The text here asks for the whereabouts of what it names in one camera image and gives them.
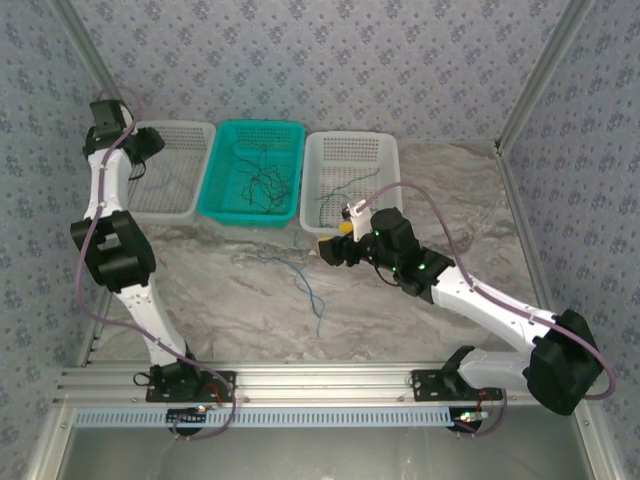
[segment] marble surface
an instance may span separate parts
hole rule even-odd
[[[427,187],[481,280],[535,302],[520,240],[495,161],[471,148],[400,143],[403,179]],[[422,243],[450,254],[442,228],[416,192],[403,191],[404,214]],[[178,331],[199,359],[445,360],[461,345],[509,348],[472,321],[385,285],[369,265],[329,267],[315,237],[297,219],[283,230],[222,227],[198,218],[190,227],[147,226],[158,260],[160,294]],[[308,295],[277,256],[302,266],[326,302],[320,336]],[[110,318],[126,319],[114,300]],[[147,358],[142,338],[107,327],[93,359]]]

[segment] cable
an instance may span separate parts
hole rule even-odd
[[[241,142],[253,145],[260,150],[256,161],[242,158],[234,152],[234,146]],[[236,168],[239,173],[250,177],[248,185],[240,193],[240,197],[243,200],[247,201],[249,205],[258,205],[265,214],[270,214],[276,208],[284,205],[286,198],[291,194],[289,183],[293,173],[289,176],[289,179],[284,180],[280,175],[278,165],[265,165],[262,167],[260,162],[263,156],[265,164],[268,162],[269,149],[266,146],[250,140],[237,140],[229,146],[229,152],[235,158],[232,167]],[[246,164],[249,169],[241,170],[238,168],[239,164]],[[269,205],[265,206],[258,201],[259,192],[262,192],[262,195],[269,200]]]
[[[136,110],[140,110],[140,104],[139,104],[139,99],[137,100],[137,109]],[[165,352],[169,353],[170,355],[172,355],[173,357],[175,357],[176,359],[187,363],[195,368],[198,369],[202,369],[205,370],[207,372],[209,372],[215,379],[219,380],[224,386],[225,388],[229,391],[229,394],[231,396],[231,412],[229,413],[229,417],[227,418],[227,420],[225,421],[225,423],[219,427],[218,429],[214,430],[213,432],[210,432],[208,434],[204,434],[204,435],[199,435],[199,436],[191,436],[191,437],[187,437],[187,436],[183,436],[178,434],[178,432],[176,431],[176,426],[174,425],[173,433],[176,437],[176,439],[181,439],[181,440],[189,440],[189,441],[194,441],[194,440],[204,440],[207,438],[212,438],[215,437],[217,435],[220,435],[221,433],[225,432],[228,428],[229,425],[231,425],[231,422],[233,422],[233,419],[235,418],[235,414],[236,414],[236,408],[237,408],[237,402],[236,402],[236,395],[235,395],[235,391],[232,387],[232,385],[230,385],[225,379],[224,377],[222,377],[222,375],[220,375],[218,372],[216,372],[215,370],[213,370],[212,368],[208,367],[207,365],[200,363],[196,360],[192,360],[182,354],[180,354],[179,352],[174,351],[171,347],[165,345],[164,343],[162,343],[158,338],[156,338],[154,335],[152,335],[151,333],[149,333],[147,330],[145,330],[144,328],[138,326],[135,323],[125,323],[125,322],[118,322],[115,320],[108,320],[106,318],[103,318],[99,315],[94,314],[89,307],[87,307],[87,305],[84,303],[84,299],[82,298],[82,274],[83,274],[83,270],[84,270],[84,265],[85,265],[85,259],[87,257],[87,251],[89,249],[89,243],[91,242],[91,238],[93,237],[93,234],[96,231],[96,228],[98,226],[98,222],[100,221],[100,216],[102,214],[103,211],[103,206],[104,206],[104,175],[105,175],[105,167],[109,161],[109,158],[111,157],[111,154],[115,151],[116,148],[118,148],[118,146],[131,134],[131,132],[133,132],[133,130],[135,129],[136,126],[136,121],[135,119],[131,122],[131,124],[122,132],[122,135],[120,135],[120,137],[118,137],[118,139],[113,143],[113,145],[111,145],[107,151],[104,154],[104,157],[102,158],[102,162],[101,162],[101,168],[98,174],[98,207],[96,208],[96,212],[95,215],[91,221],[91,224],[89,225],[89,230],[87,231],[87,235],[84,238],[84,241],[82,242],[82,248],[80,249],[80,258],[78,259],[78,264],[76,266],[76,276],[75,276],[75,296],[76,296],[76,301],[78,302],[78,305],[80,306],[80,309],[92,320],[95,320],[96,322],[100,322],[104,325],[110,325],[113,327],[123,327],[123,328],[129,328],[131,330],[134,330],[138,333],[140,333],[142,336],[144,336],[145,338],[148,338],[149,340],[151,340],[153,343],[155,343],[156,345],[158,345],[158,347],[160,347],[162,350],[164,350]]]
[[[293,234],[293,248],[298,250],[298,253],[300,254],[300,261],[303,264],[303,267],[300,270],[302,270],[304,267],[307,266],[307,259],[305,257],[305,251],[300,247],[300,245],[298,245],[298,237],[299,237],[298,232],[295,232]]]
[[[489,408],[489,415],[492,415],[493,414],[493,398],[491,397],[491,395],[489,395],[489,392],[487,392],[487,390],[484,388],[481,389],[478,393],[480,394],[480,400],[478,400],[476,412],[479,412],[482,409],[483,397],[487,397],[491,402],[491,407]]]
[[[222,405],[222,399],[220,398],[220,390],[218,389],[218,386],[215,383],[207,383],[204,386],[204,388],[212,389],[216,394],[216,400],[218,402],[218,405]]]
[[[398,187],[413,188],[414,190],[417,190],[425,198],[425,200],[427,200],[427,202],[429,202],[429,205],[431,206],[431,209],[433,210],[433,213],[436,215],[436,217],[438,217],[438,221],[440,222],[440,225],[442,225],[442,229],[444,230],[444,234],[447,236],[447,240],[449,240],[449,245],[451,246],[451,251],[453,252],[453,256],[456,259],[456,264],[458,265],[458,268],[460,269],[460,272],[462,273],[462,276],[464,277],[464,279],[467,282],[467,284],[469,284],[469,286],[474,291],[478,292],[478,294],[480,296],[482,296],[486,300],[489,300],[494,305],[497,305],[497,306],[501,307],[502,309],[507,310],[508,312],[511,312],[511,313],[513,313],[515,315],[518,315],[519,317],[522,317],[524,319],[531,320],[532,322],[539,323],[540,325],[544,325],[547,328],[550,328],[552,330],[555,330],[556,332],[561,333],[565,337],[568,337],[569,339],[571,339],[574,342],[576,342],[578,345],[580,345],[582,348],[584,348],[587,352],[589,352],[598,362],[600,362],[600,365],[602,365],[602,368],[605,370],[605,372],[607,372],[607,376],[609,377],[609,386],[602,393],[598,393],[598,394],[595,394],[595,395],[585,395],[584,396],[585,399],[587,399],[587,400],[602,400],[604,398],[608,398],[611,395],[613,395],[613,393],[616,391],[616,386],[617,386],[616,374],[615,374],[611,364],[607,361],[606,358],[604,358],[604,356],[593,345],[591,345],[589,342],[587,342],[583,338],[579,337],[578,335],[576,335],[572,331],[567,330],[564,327],[561,327],[560,325],[556,325],[555,323],[550,322],[550,321],[548,321],[548,320],[546,320],[544,318],[540,318],[540,317],[536,317],[536,316],[530,316],[529,312],[525,312],[523,310],[520,310],[517,307],[514,307],[512,305],[509,305],[508,303],[503,302],[499,298],[495,298],[493,295],[491,295],[490,293],[485,292],[482,288],[480,288],[480,287],[478,287],[477,285],[474,284],[473,279],[471,278],[471,275],[469,275],[469,272],[465,268],[464,263],[462,262],[462,259],[460,258],[460,253],[458,251],[458,246],[456,245],[456,242],[453,239],[453,236],[451,235],[451,232],[449,231],[449,227],[447,227],[447,223],[445,222],[444,217],[442,216],[442,213],[440,212],[440,209],[438,209],[438,206],[435,204],[435,202],[431,198],[431,195],[429,195],[429,193],[424,188],[419,187],[418,185],[415,185],[415,184],[410,183],[410,182],[394,182],[394,183],[390,183],[389,185],[386,185],[386,186],[382,187],[380,190],[378,190],[376,193],[374,193],[371,198],[369,198],[362,206],[360,206],[357,209],[357,212],[358,213],[362,212],[365,208],[367,208],[375,200],[377,200],[378,197],[380,197],[381,195],[385,194],[389,190],[391,190],[393,188],[398,188]]]
[[[262,260],[263,262],[280,262],[280,263],[284,263],[289,268],[291,268],[294,272],[296,272],[296,276],[294,278],[294,282],[293,283],[294,283],[294,285],[296,286],[296,288],[298,290],[300,290],[302,293],[305,293],[305,294],[309,295],[309,299],[311,300],[311,310],[313,311],[314,315],[316,317],[318,317],[318,324],[316,325],[316,336],[319,337],[320,336],[320,324],[322,323],[322,314],[324,313],[325,303],[324,303],[324,300],[321,297],[319,297],[318,295],[313,293],[313,289],[311,288],[311,285],[309,284],[309,281],[307,280],[307,278],[302,273],[302,269],[296,267],[289,260],[285,260],[285,259],[280,258],[280,257],[266,257],[264,255],[259,254],[258,258],[260,260]],[[307,290],[304,290],[300,285],[298,285],[295,282],[295,280],[298,277],[302,278],[302,281],[307,286]],[[322,306],[319,309],[316,307],[316,302],[315,302],[316,299],[322,304]]]
[[[373,172],[373,173],[370,173],[368,175],[364,175],[362,177],[354,178],[354,179],[350,180],[348,183],[346,183],[344,185],[340,185],[340,186],[334,188],[333,190],[331,190],[331,193],[328,193],[326,195],[320,195],[318,198],[316,198],[315,199],[316,201],[324,199],[324,202],[322,203],[322,205],[320,205],[320,211],[318,212],[318,223],[320,224],[320,227],[321,228],[333,227],[333,225],[328,225],[326,223],[322,223],[322,212],[324,211],[324,207],[329,202],[329,200],[331,200],[333,197],[336,197],[336,196],[339,196],[339,197],[342,197],[342,198],[346,199],[347,202],[351,200],[347,195],[345,195],[343,193],[336,193],[338,190],[342,190],[344,188],[347,188],[352,183],[359,182],[359,181],[365,180],[367,178],[375,177],[379,172],[380,172],[380,168],[377,168],[376,171]]]
[[[129,177],[129,180],[128,180],[129,182],[140,180],[142,177],[144,177],[144,174],[147,173],[147,164],[145,162],[142,162],[141,165],[142,165],[142,173],[139,173],[135,177]]]
[[[502,409],[500,410],[500,415],[498,416],[498,419],[496,420],[496,422],[493,425],[491,425],[486,430],[483,430],[482,432],[477,432],[472,427],[470,427],[469,425],[465,425],[462,422],[453,422],[453,423],[455,423],[456,426],[458,426],[460,428],[464,428],[465,430],[467,430],[469,432],[469,433],[458,432],[463,437],[469,437],[469,438],[486,437],[487,435],[495,432],[500,427],[500,425],[502,425],[502,422],[504,421],[504,418],[507,416],[508,403],[509,402],[507,401],[507,391],[506,390],[502,390]]]
[[[391,285],[392,287],[399,287],[400,284],[399,283],[391,283],[389,280],[387,280],[386,278],[384,278],[382,276],[382,274],[380,273],[380,269],[378,268],[377,265],[373,266],[373,269],[376,271],[376,273],[378,274],[378,276],[380,277],[380,280],[382,280],[384,283],[386,283],[387,285]]]
[[[140,383],[140,382],[138,382],[138,380],[136,380],[136,377],[137,377],[138,375],[140,375],[141,377],[146,378],[146,379],[148,380],[148,381],[147,381],[147,383]],[[136,387],[148,387],[148,386],[149,386],[149,382],[150,382],[150,381],[151,381],[151,377],[150,377],[149,375],[147,375],[146,373],[144,373],[144,372],[138,372],[138,373],[136,373],[136,374],[134,374],[134,375],[133,375],[133,384],[134,384]]]

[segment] metal floor panel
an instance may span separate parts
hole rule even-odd
[[[203,442],[153,428],[74,428],[59,480],[588,480],[575,419],[513,407],[485,438],[445,428],[230,429]]]

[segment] wallpaper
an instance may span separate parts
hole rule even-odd
[[[640,478],[640,4],[595,3],[508,157],[558,308],[591,319]]]
[[[74,0],[145,117],[492,139],[566,0]]]
[[[93,84],[46,1],[4,0],[0,17],[0,479],[18,480],[86,331],[69,224],[88,198]]]

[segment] white robotic arm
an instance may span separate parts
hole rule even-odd
[[[534,308],[465,275],[453,260],[421,247],[398,209],[372,215],[364,203],[347,206],[343,212],[350,221],[349,233],[318,241],[320,256],[328,264],[351,267],[365,261],[376,269],[389,270],[403,292],[466,316],[516,350],[485,352],[462,347],[441,372],[427,372],[419,382],[414,377],[415,399],[425,394],[442,398],[444,393],[462,400],[470,387],[529,390],[550,410],[571,414],[603,367],[582,345],[551,327],[568,331],[595,349],[584,318],[571,310],[557,315]],[[431,390],[421,393],[427,383]]]
[[[96,215],[99,173],[106,152],[107,149],[96,150],[88,158],[91,166],[91,198],[89,207],[84,215],[85,220],[92,220]],[[105,169],[104,202],[100,218],[108,222],[115,212],[127,212],[128,209],[127,185],[133,165],[124,148],[118,148],[113,151]],[[106,241],[109,242],[115,236],[116,233],[114,232],[107,236]],[[137,241],[146,242],[146,239],[138,239]],[[153,272],[149,272],[147,280],[142,283],[121,286],[121,288],[112,289],[111,291],[124,304],[133,320],[140,327],[152,333],[154,337],[181,355],[187,353],[186,343],[171,323],[158,295]],[[165,366],[175,363],[176,359],[173,355],[158,347],[156,343],[148,338],[145,337],[144,340],[149,349],[152,365]]]
[[[91,199],[84,220],[71,226],[71,235],[79,249],[90,235],[84,260],[94,280],[114,293],[139,327],[178,355],[176,358],[145,338],[152,364],[147,401],[210,400],[212,393],[205,390],[215,386],[217,377],[190,362],[194,357],[157,294],[151,246],[127,210],[127,183],[133,165],[160,151],[164,142],[155,130],[140,129],[126,137],[105,164],[105,154],[126,131],[131,116],[115,100],[92,103],[91,109],[96,126],[89,130],[83,150],[92,172]],[[351,233],[318,242],[320,256],[327,263],[337,266],[346,262],[353,266],[363,260],[376,269],[388,269],[405,293],[465,315],[515,349],[484,352],[462,347],[441,371],[428,372],[425,384],[435,379],[432,383],[438,385],[432,387],[441,388],[450,399],[467,401],[468,393],[477,394],[487,387],[528,389],[540,403],[557,413],[568,415],[573,411],[602,366],[580,345],[548,325],[570,330],[595,348],[584,318],[570,310],[562,315],[538,310],[472,277],[469,280],[451,259],[421,247],[410,223],[397,209],[372,215],[368,209],[358,213],[358,205],[361,204],[350,207]],[[95,230],[91,230],[98,212],[100,218]],[[487,295],[497,301],[488,300]],[[513,307],[515,312],[530,311],[532,316],[523,318],[497,302]],[[546,325],[531,321],[533,315]],[[224,378],[233,383],[233,372],[219,373],[228,374]],[[420,397],[421,383],[414,380],[416,401],[425,398],[424,394]]]

